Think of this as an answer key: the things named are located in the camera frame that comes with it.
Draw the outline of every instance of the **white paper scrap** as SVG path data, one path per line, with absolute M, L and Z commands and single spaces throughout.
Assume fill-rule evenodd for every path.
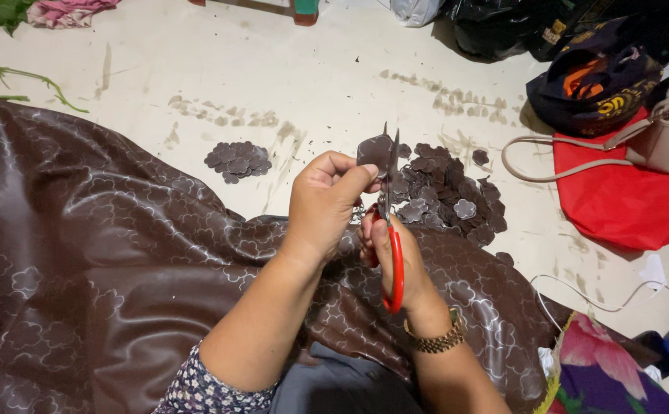
M 650 254 L 646 258 L 646 269 L 643 269 L 638 275 L 641 276 L 643 281 L 657 282 L 646 284 L 647 287 L 653 290 L 659 290 L 661 287 L 666 286 L 666 275 L 661 265 L 661 257 L 658 254 Z
M 544 370 L 544 376 L 549 378 L 549 372 L 554 367 L 554 359 L 551 357 L 551 350 L 549 348 L 539 347 L 539 362 Z
M 656 368 L 653 365 L 649 365 L 643 370 L 643 372 L 650 376 L 653 381 L 656 381 L 657 384 L 661 384 L 661 371 L 659 371 L 659 368 Z

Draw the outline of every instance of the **beige handbag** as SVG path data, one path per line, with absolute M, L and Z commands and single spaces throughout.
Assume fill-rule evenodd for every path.
M 509 163 L 506 157 L 506 149 L 508 146 L 516 142 L 529 141 L 547 144 L 551 141 L 567 142 L 573 145 L 584 146 L 586 148 L 594 148 L 596 150 L 607 151 L 612 150 L 616 146 L 628 141 L 626 143 L 626 159 L 625 160 L 597 160 L 576 166 L 560 174 L 551 175 L 550 177 L 534 178 L 527 177 L 516 171 Z M 520 136 L 514 138 L 503 147 L 501 155 L 503 164 L 509 173 L 521 178 L 525 181 L 532 181 L 534 183 L 548 183 L 556 181 L 558 178 L 566 177 L 583 171 L 588 168 L 600 165 L 619 164 L 619 165 L 640 165 L 646 168 L 655 169 L 663 173 L 669 173 L 669 94 L 668 97 L 654 107 L 650 116 L 642 121 L 627 127 L 623 131 L 617 133 L 614 137 L 607 140 L 604 144 L 589 144 L 587 142 L 578 141 L 568 138 L 551 138 L 542 136 Z

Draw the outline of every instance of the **forearm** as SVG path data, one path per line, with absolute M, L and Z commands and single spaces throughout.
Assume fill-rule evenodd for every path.
M 276 254 L 199 348 L 201 362 L 241 391 L 275 384 L 317 287 L 316 260 Z
M 426 296 L 407 311 L 409 327 L 417 337 L 440 337 L 452 326 L 449 308 L 436 291 Z M 414 352 L 414 363 L 429 412 L 510 412 L 467 343 L 441 353 Z

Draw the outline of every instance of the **black bag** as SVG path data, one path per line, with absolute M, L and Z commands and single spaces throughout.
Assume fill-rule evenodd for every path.
M 454 0 L 446 14 L 454 24 L 458 47 L 471 56 L 501 61 L 526 52 L 541 16 L 535 0 Z
M 600 23 L 575 36 L 549 70 L 526 84 L 534 112 L 559 133 L 592 137 L 613 132 L 628 122 L 661 79 L 661 66 L 642 46 L 624 45 L 618 29 L 626 18 Z M 601 60 L 602 70 L 584 76 L 572 96 L 564 82 L 572 68 Z M 602 91 L 583 96 L 592 85 Z

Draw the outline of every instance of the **pile of cutouts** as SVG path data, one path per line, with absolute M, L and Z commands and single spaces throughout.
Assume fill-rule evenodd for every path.
M 479 247 L 508 229 L 506 206 L 495 184 L 465 176 L 465 166 L 443 146 L 417 144 L 414 153 L 419 156 L 401 168 L 393 185 L 393 203 L 407 202 L 396 212 L 401 221 L 437 230 L 457 229 Z M 407 145 L 399 146 L 400 157 L 410 154 Z M 486 154 L 477 156 L 487 160 Z
M 268 150 L 250 141 L 220 142 L 204 158 L 204 164 L 222 173 L 227 184 L 237 184 L 240 178 L 250 175 L 265 175 L 272 165 Z

